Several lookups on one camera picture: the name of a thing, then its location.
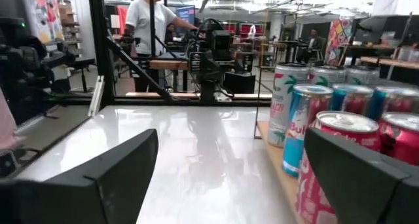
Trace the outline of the red storage bin rack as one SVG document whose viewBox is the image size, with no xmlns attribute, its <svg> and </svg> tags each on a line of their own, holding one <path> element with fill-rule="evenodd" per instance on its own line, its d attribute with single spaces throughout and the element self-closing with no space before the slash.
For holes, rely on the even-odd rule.
<svg viewBox="0 0 419 224">
<path fill-rule="evenodd" d="M 270 31 L 270 22 L 224 21 L 221 24 L 227 31 L 240 37 L 247 37 L 253 26 L 255 27 L 255 36 L 268 35 Z"/>
</svg>

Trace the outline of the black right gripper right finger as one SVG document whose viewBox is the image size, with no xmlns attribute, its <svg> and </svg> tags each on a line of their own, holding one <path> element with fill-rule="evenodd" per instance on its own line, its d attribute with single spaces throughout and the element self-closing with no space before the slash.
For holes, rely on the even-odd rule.
<svg viewBox="0 0 419 224">
<path fill-rule="evenodd" d="M 419 224 L 419 166 L 317 128 L 304 148 L 340 224 Z"/>
</svg>

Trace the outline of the black aluminium table frame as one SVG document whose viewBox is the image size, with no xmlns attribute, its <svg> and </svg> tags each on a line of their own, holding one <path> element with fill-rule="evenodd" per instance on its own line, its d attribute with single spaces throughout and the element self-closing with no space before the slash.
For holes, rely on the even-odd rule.
<svg viewBox="0 0 419 224">
<path fill-rule="evenodd" d="M 109 57 L 109 51 L 116 54 L 120 57 L 120 59 L 123 62 L 126 62 L 126 64 L 130 67 L 133 67 L 137 74 L 143 75 L 147 77 L 147 80 L 154 84 L 156 87 L 159 87 L 156 85 L 156 83 L 151 79 L 150 76 L 146 75 L 145 70 L 142 70 L 137 64 L 135 64 L 134 59 L 129 57 L 127 53 L 122 51 L 122 47 L 114 41 L 112 41 L 111 36 L 106 34 L 106 28 L 105 28 L 105 18 L 102 16 L 104 14 L 104 0 L 89 0 L 89 4 L 92 5 L 92 12 L 91 15 L 93 16 L 92 25 L 95 28 L 98 28 L 97 31 L 94 31 L 94 44 L 96 48 L 96 54 L 102 55 L 103 60 L 98 59 L 99 63 L 99 70 L 104 71 L 104 80 L 108 80 L 108 78 L 112 77 L 111 75 L 111 61 Z M 162 87 L 158 89 L 157 93 L 141 93 L 139 96 L 128 96 L 127 98 L 121 98 L 121 97 L 115 97 L 114 94 L 111 92 L 113 89 L 113 86 L 110 85 L 110 83 L 104 84 L 103 89 L 103 96 L 101 99 L 101 105 L 100 109 L 108 106 L 108 105 L 152 105 L 152 106 L 244 106 L 244 107 L 267 107 L 268 106 L 268 95 L 260 97 L 258 95 L 256 97 L 255 94 L 250 94 L 249 96 L 245 96 L 244 94 L 237 94 L 235 97 L 233 97 L 231 102 L 202 102 L 198 100 L 198 96 L 191 96 L 184 93 L 177 94 L 170 94 L 166 90 L 164 90 Z M 77 104 L 87 104 L 85 96 L 55 96 L 50 95 L 50 99 L 48 102 L 52 104 L 62 104 L 62 105 L 77 105 Z M 53 142 L 49 143 L 48 146 L 44 151 L 38 151 L 37 154 L 29 160 L 29 162 L 24 164 L 27 166 L 30 162 L 33 162 L 35 159 L 42 156 L 42 154 L 50 149 L 55 143 L 60 141 L 65 136 L 69 135 L 74 129 L 76 129 L 78 126 L 73 127 L 70 131 L 62 134 L 60 137 L 58 137 Z M 15 149 L 15 145 L 12 147 L 9 147 L 8 149 L 0 149 L 0 177 L 10 177 L 14 176 L 15 174 L 21 172 L 23 168 L 21 167 L 21 164 L 16 161 L 15 159 L 15 150 L 21 150 L 24 149 Z"/>
</svg>

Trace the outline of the person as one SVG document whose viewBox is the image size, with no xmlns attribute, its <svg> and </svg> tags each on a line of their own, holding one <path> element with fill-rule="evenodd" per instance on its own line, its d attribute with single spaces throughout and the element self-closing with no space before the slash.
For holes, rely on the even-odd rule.
<svg viewBox="0 0 419 224">
<path fill-rule="evenodd" d="M 180 19 L 160 0 L 134 0 L 126 13 L 124 34 L 139 39 L 135 45 L 137 56 L 160 56 L 164 53 L 164 47 L 159 41 L 164 40 L 170 24 L 189 30 L 196 29 L 196 26 Z"/>
<path fill-rule="evenodd" d="M 318 31 L 316 29 L 311 30 L 310 38 L 306 44 L 307 47 L 302 49 L 296 57 L 297 63 L 308 63 L 309 59 L 314 57 L 315 50 L 321 50 L 321 39 L 318 37 Z"/>
</svg>

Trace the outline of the wooden workbench with items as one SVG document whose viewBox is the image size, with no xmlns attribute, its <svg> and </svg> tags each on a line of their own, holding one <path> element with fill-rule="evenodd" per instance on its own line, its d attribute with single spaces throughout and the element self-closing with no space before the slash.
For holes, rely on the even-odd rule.
<svg viewBox="0 0 419 224">
<path fill-rule="evenodd" d="M 371 47 L 366 46 L 354 46 L 354 45 L 343 45 L 345 50 L 354 50 L 359 52 L 360 60 L 376 65 L 392 65 L 394 67 L 402 67 L 407 69 L 419 70 L 419 62 L 399 60 L 398 54 L 401 50 L 400 47 L 383 47 L 380 45 L 373 45 Z M 391 56 L 379 56 L 378 52 L 391 52 Z"/>
</svg>

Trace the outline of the black bulky machine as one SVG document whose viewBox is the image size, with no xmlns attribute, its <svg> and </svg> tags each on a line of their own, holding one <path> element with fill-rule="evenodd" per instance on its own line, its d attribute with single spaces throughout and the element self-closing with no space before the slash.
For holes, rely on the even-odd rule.
<svg viewBox="0 0 419 224">
<path fill-rule="evenodd" d="M 46 89 L 56 80 L 52 69 L 75 59 L 62 41 L 49 52 L 27 32 L 23 19 L 0 17 L 0 88 L 16 124 L 46 112 L 50 107 Z"/>
</svg>

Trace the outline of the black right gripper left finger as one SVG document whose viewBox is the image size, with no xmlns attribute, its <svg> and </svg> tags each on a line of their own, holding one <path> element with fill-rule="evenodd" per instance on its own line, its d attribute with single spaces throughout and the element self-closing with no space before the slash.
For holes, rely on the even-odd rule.
<svg viewBox="0 0 419 224">
<path fill-rule="evenodd" d="M 148 129 L 46 181 L 2 181 L 0 224 L 136 224 L 157 155 Z"/>
</svg>

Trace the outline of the wooden desk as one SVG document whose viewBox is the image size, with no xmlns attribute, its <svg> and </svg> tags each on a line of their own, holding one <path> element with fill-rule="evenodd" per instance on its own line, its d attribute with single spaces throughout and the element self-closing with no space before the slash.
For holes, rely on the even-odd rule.
<svg viewBox="0 0 419 224">
<path fill-rule="evenodd" d="M 185 70 L 189 69 L 186 60 L 151 60 L 149 62 L 152 69 Z"/>
</svg>

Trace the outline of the wooden shelf with black frame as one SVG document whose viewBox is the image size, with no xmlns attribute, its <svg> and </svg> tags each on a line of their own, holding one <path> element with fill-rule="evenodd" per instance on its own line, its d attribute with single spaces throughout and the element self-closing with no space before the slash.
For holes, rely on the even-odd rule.
<svg viewBox="0 0 419 224">
<path fill-rule="evenodd" d="M 268 151 L 269 159 L 276 171 L 276 176 L 280 182 L 280 187 L 285 193 L 286 201 L 293 214 L 293 219 L 296 224 L 306 224 L 305 221 L 299 217 L 295 209 L 296 195 L 297 195 L 297 178 L 286 174 L 282 168 L 283 147 L 276 147 L 268 142 L 268 121 L 255 120 L 255 129 L 253 137 L 255 139 L 261 138 Z"/>
</svg>

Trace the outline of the pink patterned cloth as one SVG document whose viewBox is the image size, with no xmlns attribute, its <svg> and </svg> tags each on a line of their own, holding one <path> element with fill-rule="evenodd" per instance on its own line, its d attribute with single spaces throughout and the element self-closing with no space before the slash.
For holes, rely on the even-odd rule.
<svg viewBox="0 0 419 224">
<path fill-rule="evenodd" d="M 17 136 L 16 129 L 16 122 L 0 87 L 0 149 L 8 149 L 26 139 L 25 136 Z"/>
</svg>

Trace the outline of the colourful patchwork quilt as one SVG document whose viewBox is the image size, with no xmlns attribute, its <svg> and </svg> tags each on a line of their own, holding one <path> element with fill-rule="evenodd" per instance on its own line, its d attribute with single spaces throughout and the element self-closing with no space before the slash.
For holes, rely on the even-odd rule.
<svg viewBox="0 0 419 224">
<path fill-rule="evenodd" d="M 352 34 L 353 20 L 338 19 L 331 22 L 325 49 L 324 61 L 327 65 L 338 65 L 342 52 Z"/>
</svg>

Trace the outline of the black stool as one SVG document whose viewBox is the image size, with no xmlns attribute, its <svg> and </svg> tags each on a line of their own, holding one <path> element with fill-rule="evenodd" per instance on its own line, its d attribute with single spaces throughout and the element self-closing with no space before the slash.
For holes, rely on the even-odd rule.
<svg viewBox="0 0 419 224">
<path fill-rule="evenodd" d="M 87 87 L 86 83 L 86 75 L 84 74 L 84 71 L 90 71 L 89 66 L 90 65 L 96 65 L 96 61 L 93 58 L 76 58 L 75 61 L 70 62 L 67 64 L 68 68 L 73 68 L 74 70 L 80 70 L 81 71 L 81 83 L 82 86 L 78 88 L 71 89 L 71 92 L 82 92 L 82 93 L 91 93 L 93 91 L 93 87 Z"/>
</svg>

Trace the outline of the white glossy table mat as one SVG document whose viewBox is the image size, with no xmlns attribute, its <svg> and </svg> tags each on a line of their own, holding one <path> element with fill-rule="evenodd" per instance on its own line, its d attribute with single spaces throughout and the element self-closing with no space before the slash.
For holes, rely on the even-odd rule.
<svg viewBox="0 0 419 224">
<path fill-rule="evenodd" d="M 159 150 L 139 224 L 295 224 L 254 107 L 109 106 L 26 168 L 45 180 L 154 128 Z"/>
</svg>

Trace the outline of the black monitor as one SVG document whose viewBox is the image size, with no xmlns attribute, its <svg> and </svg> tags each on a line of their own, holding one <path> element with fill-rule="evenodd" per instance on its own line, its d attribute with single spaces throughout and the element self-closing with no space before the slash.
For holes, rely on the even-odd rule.
<svg viewBox="0 0 419 224">
<path fill-rule="evenodd" d="M 383 34 L 390 39 L 401 39 L 409 16 L 372 16 L 359 23 L 354 41 L 379 44 Z"/>
</svg>

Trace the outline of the blue lit monitor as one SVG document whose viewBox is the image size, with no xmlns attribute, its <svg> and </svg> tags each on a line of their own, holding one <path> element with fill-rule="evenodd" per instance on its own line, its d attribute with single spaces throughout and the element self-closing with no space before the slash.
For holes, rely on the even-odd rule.
<svg viewBox="0 0 419 224">
<path fill-rule="evenodd" d="M 177 7 L 175 9 L 176 15 L 180 17 L 180 19 L 188 22 L 191 25 L 195 25 L 195 6 L 189 5 L 184 7 Z"/>
</svg>

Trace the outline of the red and black soda can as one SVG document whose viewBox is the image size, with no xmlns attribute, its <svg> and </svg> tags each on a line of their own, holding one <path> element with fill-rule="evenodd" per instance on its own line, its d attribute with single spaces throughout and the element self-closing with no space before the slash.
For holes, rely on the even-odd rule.
<svg viewBox="0 0 419 224">
<path fill-rule="evenodd" d="M 379 120 L 381 153 L 419 166 L 419 114 L 388 112 Z"/>
</svg>

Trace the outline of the white metal bracket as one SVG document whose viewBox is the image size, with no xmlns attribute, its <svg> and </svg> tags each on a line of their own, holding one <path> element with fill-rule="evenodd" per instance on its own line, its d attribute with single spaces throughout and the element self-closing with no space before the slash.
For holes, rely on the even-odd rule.
<svg viewBox="0 0 419 224">
<path fill-rule="evenodd" d="M 89 110 L 88 110 L 88 117 L 94 117 L 98 111 L 100 110 L 101 99 L 103 96 L 103 89 L 104 89 L 104 76 L 98 75 L 96 85 L 94 88 L 94 92 L 92 95 L 92 100 L 90 102 Z"/>
</svg>

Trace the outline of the black box under desk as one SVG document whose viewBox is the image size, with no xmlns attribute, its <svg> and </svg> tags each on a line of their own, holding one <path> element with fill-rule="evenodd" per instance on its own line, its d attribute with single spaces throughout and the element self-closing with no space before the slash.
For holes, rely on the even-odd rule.
<svg viewBox="0 0 419 224">
<path fill-rule="evenodd" d="M 255 75 L 250 73 L 225 73 L 223 86 L 235 94 L 253 94 Z"/>
</svg>

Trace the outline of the floral patterned cloth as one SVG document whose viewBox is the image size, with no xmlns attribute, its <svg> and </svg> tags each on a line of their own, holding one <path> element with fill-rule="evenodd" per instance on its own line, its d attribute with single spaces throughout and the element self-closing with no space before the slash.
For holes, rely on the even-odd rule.
<svg viewBox="0 0 419 224">
<path fill-rule="evenodd" d="M 42 43 L 64 40 L 57 0 L 24 0 L 29 28 Z"/>
</svg>

